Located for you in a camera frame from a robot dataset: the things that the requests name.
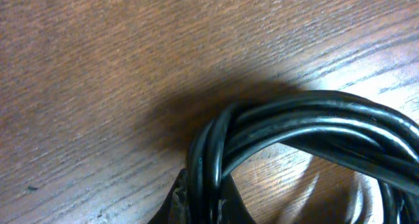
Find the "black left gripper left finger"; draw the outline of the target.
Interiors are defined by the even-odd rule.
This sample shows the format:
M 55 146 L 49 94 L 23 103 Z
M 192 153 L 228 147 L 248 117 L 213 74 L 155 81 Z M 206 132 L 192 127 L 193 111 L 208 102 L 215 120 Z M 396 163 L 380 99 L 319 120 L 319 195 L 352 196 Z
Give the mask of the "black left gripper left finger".
M 189 224 L 189 196 L 187 170 L 181 169 L 168 195 L 148 224 Z

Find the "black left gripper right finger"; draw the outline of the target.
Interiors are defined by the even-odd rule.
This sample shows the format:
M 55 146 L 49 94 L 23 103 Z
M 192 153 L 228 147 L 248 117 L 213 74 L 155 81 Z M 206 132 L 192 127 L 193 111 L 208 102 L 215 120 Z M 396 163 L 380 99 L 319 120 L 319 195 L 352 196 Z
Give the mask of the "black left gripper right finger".
M 221 183 L 221 202 L 219 204 L 219 223 L 255 224 L 231 175 Z

